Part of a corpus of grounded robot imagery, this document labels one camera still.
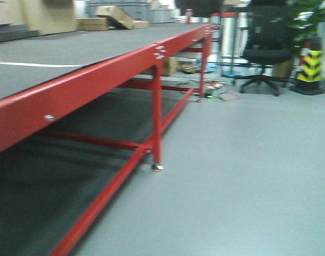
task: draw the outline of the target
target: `chair backrest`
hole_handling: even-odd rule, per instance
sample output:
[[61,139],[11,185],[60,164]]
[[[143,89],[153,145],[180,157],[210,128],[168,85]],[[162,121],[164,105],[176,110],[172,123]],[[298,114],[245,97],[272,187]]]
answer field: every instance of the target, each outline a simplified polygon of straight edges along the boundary
[[181,10],[181,15],[186,9],[193,9],[194,17],[211,17],[215,12],[221,12],[224,0],[175,0],[175,5]]
[[286,4],[248,6],[248,41],[246,49],[280,50],[287,29]]

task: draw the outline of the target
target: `traffic cone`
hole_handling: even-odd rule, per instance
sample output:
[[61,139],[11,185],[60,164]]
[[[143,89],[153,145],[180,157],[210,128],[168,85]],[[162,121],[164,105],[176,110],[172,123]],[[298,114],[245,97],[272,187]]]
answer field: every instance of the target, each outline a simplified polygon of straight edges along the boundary
[[304,57],[302,70],[298,72],[295,78],[295,85],[290,88],[291,91],[304,95],[317,95],[324,93],[320,88],[322,47],[320,38],[313,39],[312,48],[308,50],[307,56]]

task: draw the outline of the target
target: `white line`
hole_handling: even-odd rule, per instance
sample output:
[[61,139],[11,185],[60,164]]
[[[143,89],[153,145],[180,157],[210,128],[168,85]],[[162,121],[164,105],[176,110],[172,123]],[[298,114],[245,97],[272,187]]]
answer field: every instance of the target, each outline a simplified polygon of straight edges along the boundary
[[6,61],[0,61],[0,65],[43,67],[43,68],[66,68],[66,67],[82,67],[83,66],[83,65],[51,65],[51,64],[36,64],[36,63],[22,63],[22,62],[6,62]]

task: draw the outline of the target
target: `cardboard box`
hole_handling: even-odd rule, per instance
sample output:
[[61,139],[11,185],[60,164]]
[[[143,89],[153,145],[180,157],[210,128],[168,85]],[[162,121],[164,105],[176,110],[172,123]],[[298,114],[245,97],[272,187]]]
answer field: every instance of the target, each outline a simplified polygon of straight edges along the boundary
[[71,0],[19,0],[30,30],[41,35],[75,31],[74,2]]
[[[162,75],[171,76],[177,72],[177,69],[178,69],[178,57],[174,57],[174,56],[168,57],[165,60],[164,65],[162,67]],[[149,68],[144,70],[142,73],[146,75],[151,75],[152,70]]]
[[107,18],[81,18],[77,19],[78,29],[85,31],[108,30]]
[[96,9],[97,16],[109,18],[109,25],[117,28],[131,29],[134,19],[128,13],[117,6],[99,6]]
[[133,28],[148,28],[147,21],[134,20]]
[[0,1],[0,25],[11,24],[9,14],[9,4],[6,1]]

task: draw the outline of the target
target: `red can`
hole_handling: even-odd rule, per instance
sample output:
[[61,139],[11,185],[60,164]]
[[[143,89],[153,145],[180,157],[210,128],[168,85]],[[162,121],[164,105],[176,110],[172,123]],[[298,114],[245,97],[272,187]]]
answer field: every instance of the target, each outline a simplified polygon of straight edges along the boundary
[[193,15],[193,9],[186,9],[185,15],[186,15],[186,24],[191,24],[191,17]]

